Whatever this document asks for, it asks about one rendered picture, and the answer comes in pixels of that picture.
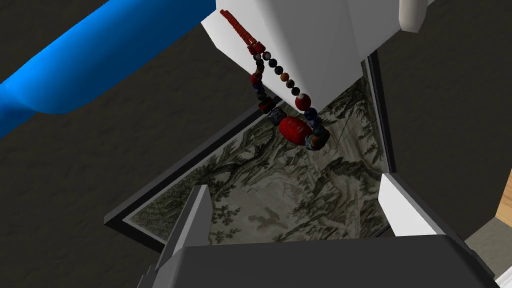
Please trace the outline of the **white faceted display stand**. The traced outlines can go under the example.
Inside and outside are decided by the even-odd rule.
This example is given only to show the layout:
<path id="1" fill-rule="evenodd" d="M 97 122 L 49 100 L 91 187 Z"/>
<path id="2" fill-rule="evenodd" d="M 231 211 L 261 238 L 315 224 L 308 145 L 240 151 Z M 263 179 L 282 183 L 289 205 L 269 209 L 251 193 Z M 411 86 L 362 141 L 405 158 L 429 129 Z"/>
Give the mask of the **white faceted display stand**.
<path id="1" fill-rule="evenodd" d="M 221 15 L 229 11 L 321 110 L 359 80 L 361 62 L 399 30 L 417 33 L 434 0 L 216 0 L 201 23 L 249 74 L 256 62 Z"/>

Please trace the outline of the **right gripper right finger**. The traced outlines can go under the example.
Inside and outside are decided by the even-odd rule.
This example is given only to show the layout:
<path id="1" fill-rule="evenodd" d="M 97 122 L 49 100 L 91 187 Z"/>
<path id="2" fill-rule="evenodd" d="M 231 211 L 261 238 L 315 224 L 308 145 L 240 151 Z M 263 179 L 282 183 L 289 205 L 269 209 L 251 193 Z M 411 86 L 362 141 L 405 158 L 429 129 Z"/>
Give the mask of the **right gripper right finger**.
<path id="1" fill-rule="evenodd" d="M 446 235 L 463 239 L 397 173 L 384 173 L 378 202 L 397 237 Z"/>

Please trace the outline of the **black framed landscape picture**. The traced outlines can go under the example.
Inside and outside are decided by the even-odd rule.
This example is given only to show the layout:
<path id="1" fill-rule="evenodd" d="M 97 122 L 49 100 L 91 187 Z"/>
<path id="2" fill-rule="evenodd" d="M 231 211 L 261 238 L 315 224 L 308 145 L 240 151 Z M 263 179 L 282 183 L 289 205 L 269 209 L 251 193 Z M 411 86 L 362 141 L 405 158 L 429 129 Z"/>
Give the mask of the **black framed landscape picture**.
<path id="1" fill-rule="evenodd" d="M 207 185 L 210 244 L 373 237 L 388 228 L 377 203 L 397 170 L 377 52 L 363 75 L 320 112 L 323 150 L 290 144 L 260 110 L 179 161 L 109 212 L 104 224 L 161 252 L 193 188 Z"/>

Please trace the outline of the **blue rounded bar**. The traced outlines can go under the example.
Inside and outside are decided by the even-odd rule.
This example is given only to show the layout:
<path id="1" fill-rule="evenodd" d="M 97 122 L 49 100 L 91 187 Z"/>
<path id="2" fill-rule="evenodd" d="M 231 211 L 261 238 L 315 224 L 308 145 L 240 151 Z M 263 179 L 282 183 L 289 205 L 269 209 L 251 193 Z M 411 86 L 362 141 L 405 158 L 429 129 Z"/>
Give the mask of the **blue rounded bar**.
<path id="1" fill-rule="evenodd" d="M 215 9 L 216 0 L 108 0 L 0 83 L 0 138 L 101 96 Z"/>

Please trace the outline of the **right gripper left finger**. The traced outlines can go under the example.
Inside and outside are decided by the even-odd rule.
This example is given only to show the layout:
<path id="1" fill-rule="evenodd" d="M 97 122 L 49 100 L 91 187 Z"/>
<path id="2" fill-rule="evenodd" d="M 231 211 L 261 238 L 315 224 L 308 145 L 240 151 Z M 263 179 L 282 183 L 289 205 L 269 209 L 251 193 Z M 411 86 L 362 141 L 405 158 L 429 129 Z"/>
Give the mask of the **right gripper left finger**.
<path id="1" fill-rule="evenodd" d="M 184 247 L 208 245 L 212 215 L 213 204 L 208 186 L 196 185 L 159 256 L 156 269 L 161 268 L 171 256 Z"/>

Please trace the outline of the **light brown wooden panel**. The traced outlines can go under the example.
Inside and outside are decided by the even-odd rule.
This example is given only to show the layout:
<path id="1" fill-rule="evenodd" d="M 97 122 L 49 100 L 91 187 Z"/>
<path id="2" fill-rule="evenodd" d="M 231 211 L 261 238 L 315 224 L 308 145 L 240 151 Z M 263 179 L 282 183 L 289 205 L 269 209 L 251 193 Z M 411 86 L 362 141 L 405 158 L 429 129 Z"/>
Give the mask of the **light brown wooden panel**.
<path id="1" fill-rule="evenodd" d="M 509 173 L 495 218 L 512 228 L 512 170 Z"/>

